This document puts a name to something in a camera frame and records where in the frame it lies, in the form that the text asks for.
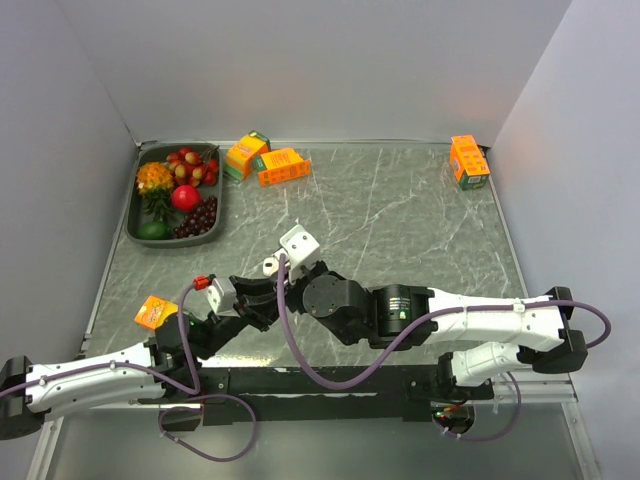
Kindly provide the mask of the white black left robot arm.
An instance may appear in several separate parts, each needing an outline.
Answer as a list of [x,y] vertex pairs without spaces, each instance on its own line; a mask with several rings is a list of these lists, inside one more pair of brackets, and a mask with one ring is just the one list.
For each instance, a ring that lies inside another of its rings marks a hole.
[[188,289],[206,291],[211,310],[205,319],[180,307],[147,340],[112,353],[55,364],[8,359],[1,368],[2,439],[28,436],[47,421],[111,403],[187,401],[202,391],[203,361],[244,328],[266,331],[277,318],[269,279],[210,275]]

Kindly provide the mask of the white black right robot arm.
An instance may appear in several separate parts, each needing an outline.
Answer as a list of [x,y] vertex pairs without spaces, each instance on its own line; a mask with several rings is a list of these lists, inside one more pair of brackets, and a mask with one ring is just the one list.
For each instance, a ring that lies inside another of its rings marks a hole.
[[549,353],[564,343],[560,337],[562,323],[560,309],[574,307],[599,313],[595,307],[573,300],[529,300],[509,299],[497,305],[460,306],[429,312],[411,324],[383,350],[381,355],[364,371],[348,381],[331,381],[312,369],[304,358],[290,329],[285,304],[285,280],[287,269],[285,260],[279,260],[276,281],[278,312],[287,344],[299,366],[316,384],[330,390],[341,391],[364,382],[382,365],[400,343],[421,326],[435,324],[438,329],[432,333],[430,342],[448,340],[480,341],[485,343],[473,350],[459,352],[453,364],[442,368],[436,375],[438,390],[448,398],[459,398],[471,386],[475,387],[485,379],[507,372],[519,363],[509,360],[509,353],[517,353],[521,347]]

